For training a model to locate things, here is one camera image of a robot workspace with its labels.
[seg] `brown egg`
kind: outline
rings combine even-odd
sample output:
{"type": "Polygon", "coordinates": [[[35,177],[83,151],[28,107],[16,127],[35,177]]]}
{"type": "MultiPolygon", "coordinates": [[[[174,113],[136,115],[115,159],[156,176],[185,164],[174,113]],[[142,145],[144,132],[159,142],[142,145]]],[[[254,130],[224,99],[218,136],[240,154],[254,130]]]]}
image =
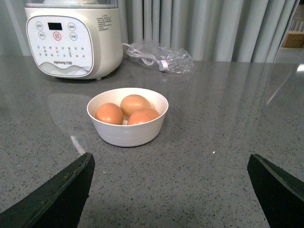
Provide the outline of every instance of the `brown egg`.
{"type": "Polygon", "coordinates": [[[159,116],[160,114],[155,109],[143,108],[141,110],[136,111],[130,116],[128,120],[128,125],[142,124],[154,120],[159,116]]]}
{"type": "Polygon", "coordinates": [[[97,120],[107,124],[122,125],[124,121],[123,117],[124,114],[121,108],[114,103],[105,103],[101,105],[95,114],[97,120]]]}
{"type": "Polygon", "coordinates": [[[150,102],[143,96],[132,94],[126,96],[120,103],[123,114],[130,117],[136,111],[143,108],[151,108],[150,102]]]}

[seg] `bowl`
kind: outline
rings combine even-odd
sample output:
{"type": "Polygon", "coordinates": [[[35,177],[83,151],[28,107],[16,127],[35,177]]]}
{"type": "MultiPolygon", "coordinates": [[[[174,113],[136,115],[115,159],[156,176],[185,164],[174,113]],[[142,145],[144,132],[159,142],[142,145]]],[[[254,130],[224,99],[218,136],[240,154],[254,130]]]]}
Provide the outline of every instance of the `bowl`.
{"type": "Polygon", "coordinates": [[[119,88],[95,96],[88,103],[86,110],[103,140],[115,146],[133,147],[143,145],[158,135],[168,108],[167,99],[155,91],[143,88],[119,88]],[[160,116],[149,122],[134,125],[126,125],[128,121],[126,117],[123,125],[104,123],[95,119],[95,113],[102,104],[111,102],[120,106],[122,99],[131,94],[145,97],[160,116]]]}

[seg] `cardboard box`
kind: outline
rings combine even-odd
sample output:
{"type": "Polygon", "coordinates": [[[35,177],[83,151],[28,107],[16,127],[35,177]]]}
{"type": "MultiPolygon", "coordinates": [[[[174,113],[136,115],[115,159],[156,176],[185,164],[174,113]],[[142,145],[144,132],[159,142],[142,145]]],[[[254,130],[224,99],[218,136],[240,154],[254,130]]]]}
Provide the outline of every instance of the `cardboard box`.
{"type": "Polygon", "coordinates": [[[304,32],[288,31],[283,42],[284,48],[303,48],[304,32]]]}

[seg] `white curtain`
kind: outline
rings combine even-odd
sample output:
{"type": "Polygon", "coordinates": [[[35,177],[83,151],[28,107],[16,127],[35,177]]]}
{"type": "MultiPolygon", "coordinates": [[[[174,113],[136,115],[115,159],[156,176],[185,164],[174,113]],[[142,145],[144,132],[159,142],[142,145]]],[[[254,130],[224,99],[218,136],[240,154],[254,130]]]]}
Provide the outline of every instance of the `white curtain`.
{"type": "MultiPolygon", "coordinates": [[[[273,62],[299,0],[118,0],[123,43],[148,39],[194,60],[273,62]]],[[[31,55],[24,0],[0,1],[0,55],[31,55]]]]}

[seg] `power cord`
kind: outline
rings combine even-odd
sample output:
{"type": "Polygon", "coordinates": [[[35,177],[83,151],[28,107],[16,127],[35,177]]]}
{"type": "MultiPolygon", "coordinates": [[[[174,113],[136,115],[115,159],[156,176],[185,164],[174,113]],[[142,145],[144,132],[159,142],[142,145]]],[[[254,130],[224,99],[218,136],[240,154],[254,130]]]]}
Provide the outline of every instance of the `power cord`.
{"type": "Polygon", "coordinates": [[[159,65],[160,71],[165,71],[169,69],[168,63],[166,60],[157,60],[152,54],[145,54],[137,49],[130,50],[129,48],[126,51],[127,55],[134,58],[140,58],[142,62],[147,66],[152,66],[155,62],[159,65]]]}

